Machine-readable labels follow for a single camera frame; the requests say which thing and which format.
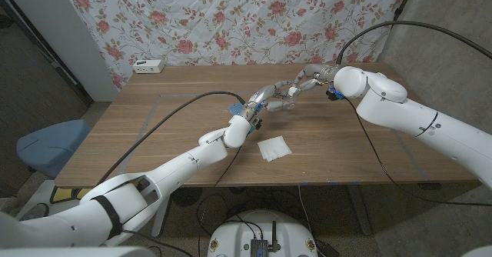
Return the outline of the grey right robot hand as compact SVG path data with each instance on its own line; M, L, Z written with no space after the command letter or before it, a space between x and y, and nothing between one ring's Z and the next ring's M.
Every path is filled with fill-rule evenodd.
M301 93L309 91L319 85L329 84L334 81L334 77L340 70L339 65L308 64L296 76L291 87L288 89L288 96L298 97Z

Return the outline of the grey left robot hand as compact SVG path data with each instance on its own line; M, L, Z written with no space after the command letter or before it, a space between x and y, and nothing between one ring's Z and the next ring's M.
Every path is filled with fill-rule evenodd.
M266 85L255 92L244 104L247 113L255 114L265 108L269 112L280 111L294 106L294 98L288 96L291 82L288 80Z

